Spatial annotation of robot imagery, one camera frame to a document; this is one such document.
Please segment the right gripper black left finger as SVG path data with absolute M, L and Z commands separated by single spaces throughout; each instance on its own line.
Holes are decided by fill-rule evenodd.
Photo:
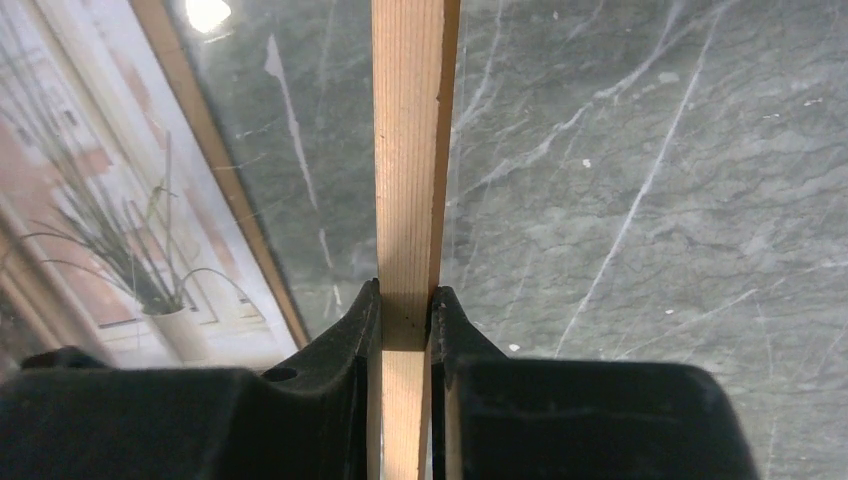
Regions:
M 263 373 L 118 369 L 75 347 L 1 387 L 5 479 L 376 479 L 381 296 Z

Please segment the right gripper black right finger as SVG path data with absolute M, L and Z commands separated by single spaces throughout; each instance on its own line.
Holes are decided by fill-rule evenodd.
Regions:
M 518 359 L 455 291 L 430 307 L 436 479 L 755 479 L 725 391 L 657 362 Z

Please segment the plant photo print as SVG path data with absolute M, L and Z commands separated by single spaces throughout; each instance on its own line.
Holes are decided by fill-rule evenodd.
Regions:
M 2 3 L 1 228 L 49 343 L 125 367 L 297 350 L 127 1 Z

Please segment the wooden picture frame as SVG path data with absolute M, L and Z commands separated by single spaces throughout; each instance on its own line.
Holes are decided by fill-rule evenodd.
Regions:
M 237 215 L 248 238 L 260 244 L 260 262 L 283 297 L 298 352 L 336 324 L 364 283 L 376 280 L 381 296 L 380 469 L 376 479 L 421 479 L 429 408 L 429 313 L 439 280 L 451 140 L 454 70 L 459 33 L 455 1 L 366 1 L 370 5 L 376 273 L 359 287 L 348 309 L 310 337 L 285 280 L 254 218 L 246 190 L 210 113 L 167 5 L 132 7 L 151 41 L 202 150 L 224 159 L 221 176 L 237 186 Z M 206 1 L 184 1 L 200 12 Z

